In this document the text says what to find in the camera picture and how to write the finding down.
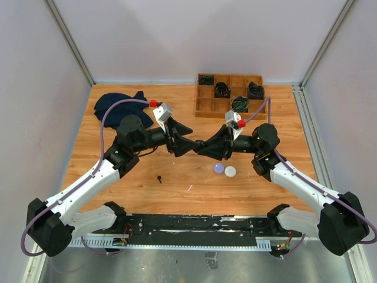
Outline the black round charging case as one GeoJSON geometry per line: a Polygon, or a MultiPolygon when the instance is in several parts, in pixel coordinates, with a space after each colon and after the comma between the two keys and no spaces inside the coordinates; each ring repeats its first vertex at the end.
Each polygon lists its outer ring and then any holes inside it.
{"type": "Polygon", "coordinates": [[[196,140],[195,142],[197,144],[197,147],[195,148],[195,150],[198,150],[198,151],[200,151],[206,145],[206,143],[203,140],[196,140]]]}

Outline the purple round charging case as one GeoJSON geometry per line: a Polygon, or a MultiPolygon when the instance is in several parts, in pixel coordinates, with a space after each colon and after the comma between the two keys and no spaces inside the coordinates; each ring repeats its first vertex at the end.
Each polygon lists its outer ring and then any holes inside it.
{"type": "Polygon", "coordinates": [[[215,174],[223,174],[225,171],[225,166],[222,163],[216,163],[213,165],[213,172],[215,174]]]}

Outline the white round charging case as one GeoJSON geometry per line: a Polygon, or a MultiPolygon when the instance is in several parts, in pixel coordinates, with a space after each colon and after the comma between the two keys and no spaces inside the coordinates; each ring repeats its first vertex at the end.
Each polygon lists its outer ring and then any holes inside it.
{"type": "Polygon", "coordinates": [[[224,169],[224,174],[227,176],[227,177],[235,177],[235,175],[237,174],[237,170],[235,167],[233,166],[227,166],[225,169],[224,169]]]}

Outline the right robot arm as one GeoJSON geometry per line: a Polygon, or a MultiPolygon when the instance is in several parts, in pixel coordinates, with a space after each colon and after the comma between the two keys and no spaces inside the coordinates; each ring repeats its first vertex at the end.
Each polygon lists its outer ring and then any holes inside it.
{"type": "Polygon", "coordinates": [[[267,214],[267,230],[274,236],[296,231],[318,238],[335,255],[343,255],[365,239],[372,225],[365,218],[360,201],[351,192],[339,193],[297,170],[281,156],[276,147],[280,140],[274,125],[264,123],[252,135],[234,137],[226,125],[207,141],[199,141],[195,152],[215,160],[228,159],[232,153],[252,153],[255,172],[304,201],[312,212],[281,204],[267,214]]]}

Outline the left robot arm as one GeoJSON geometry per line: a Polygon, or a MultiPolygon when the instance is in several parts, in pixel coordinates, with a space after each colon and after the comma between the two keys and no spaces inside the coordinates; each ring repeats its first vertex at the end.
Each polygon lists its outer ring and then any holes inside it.
{"type": "Polygon", "coordinates": [[[168,152],[180,157],[196,148],[186,138],[193,130],[169,117],[157,119],[158,127],[146,130],[141,119],[129,115],[116,129],[115,139],[98,162],[86,174],[63,191],[45,201],[32,200],[27,208],[27,224],[22,239],[30,236],[49,257],[60,254],[70,242],[90,232],[105,228],[113,233],[125,229],[122,207],[114,202],[96,210],[79,210],[107,186],[124,177],[139,162],[138,152],[166,146],[168,152]]]}

